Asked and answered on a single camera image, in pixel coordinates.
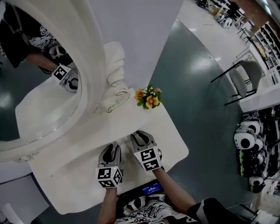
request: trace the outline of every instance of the chair seat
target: chair seat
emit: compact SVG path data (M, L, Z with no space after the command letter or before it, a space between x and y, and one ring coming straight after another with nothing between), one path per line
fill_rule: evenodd
M242 78L242 75L239 73L237 69L232 69L229 71L229 76L231 78L231 81L233 82L237 93L244 98L247 94L247 87L244 82L244 79Z

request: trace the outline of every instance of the forearm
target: forearm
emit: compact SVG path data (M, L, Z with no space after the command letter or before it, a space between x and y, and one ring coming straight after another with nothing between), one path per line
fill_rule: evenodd
M160 168L153 170L153 173L177 211L186 213L191 206L196 204L194 199L184 189L182 189L163 169Z
M107 189L98 217L98 224L115 223L117 199L117 188Z
M32 65L40 66L51 72L53 72L57 67L57 65L54 62L52 62L50 59L47 59L42 54L36 52L30 53L26 57L26 60Z

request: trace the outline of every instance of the white ornate mirror frame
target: white ornate mirror frame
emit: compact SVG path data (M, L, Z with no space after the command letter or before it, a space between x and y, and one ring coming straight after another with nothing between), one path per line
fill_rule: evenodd
M100 32L86 0L10 0L46 29L66 49L79 74L81 95L73 114L59 127L39 139L13 140L0 143L0 162L10 161L39 151L59 139L77 123L85 122L98 106L105 91L105 55Z

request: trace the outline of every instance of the blue screen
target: blue screen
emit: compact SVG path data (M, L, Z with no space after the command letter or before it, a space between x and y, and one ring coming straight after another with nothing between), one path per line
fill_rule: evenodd
M149 186L149 187L146 187L143 189L145 195L154 194L161 190L162 190L162 187L158 183L153 184L152 186Z

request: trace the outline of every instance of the flower bouquet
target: flower bouquet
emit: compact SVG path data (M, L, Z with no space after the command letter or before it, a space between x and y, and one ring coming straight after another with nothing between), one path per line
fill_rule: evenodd
M152 84L149 84L146 90L138 90L135 99L139 101L137 106L143 106L146 110L158 107L163 102L161 90L159 88L153 89Z

